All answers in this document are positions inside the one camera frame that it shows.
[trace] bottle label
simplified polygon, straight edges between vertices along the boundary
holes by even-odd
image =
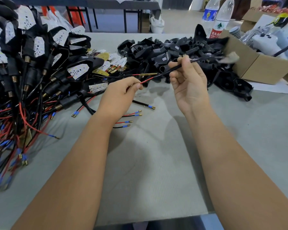
[[[217,12],[218,12],[217,10],[205,9],[202,19],[205,21],[214,21]]]
[[[227,26],[228,22],[229,21],[215,20],[214,26],[212,28],[209,38],[219,38],[220,34],[224,30],[224,28]]]

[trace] hand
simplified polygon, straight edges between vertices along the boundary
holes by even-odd
[[[195,114],[203,105],[209,105],[207,78],[197,63],[191,64],[189,56],[180,57],[169,66],[173,68],[179,64],[182,67],[169,74],[177,105],[184,115]]]
[[[100,100],[96,113],[108,118],[114,124],[128,111],[138,89],[142,90],[143,86],[135,77],[127,77],[110,83]]]

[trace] door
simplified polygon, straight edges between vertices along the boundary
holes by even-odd
[[[192,0],[163,0],[162,9],[183,9],[188,10]]]

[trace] water bottle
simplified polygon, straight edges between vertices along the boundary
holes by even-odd
[[[226,0],[221,6],[220,11],[216,15],[216,19],[213,23],[212,31],[208,38],[219,38],[222,31],[227,26],[232,17],[234,11],[234,0]]]
[[[220,0],[210,0],[206,5],[201,25],[203,26],[206,35],[209,36],[213,27],[213,22],[220,7]]]

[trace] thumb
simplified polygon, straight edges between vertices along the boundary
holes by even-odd
[[[136,84],[132,85],[131,87],[129,87],[126,94],[128,96],[132,96],[132,98],[133,98],[135,95],[135,92],[137,92],[138,89],[141,88],[141,86],[142,85],[140,83],[136,83]]]
[[[184,56],[181,60],[181,64],[184,78],[188,79],[191,83],[196,83],[199,75],[191,64],[189,56]]]

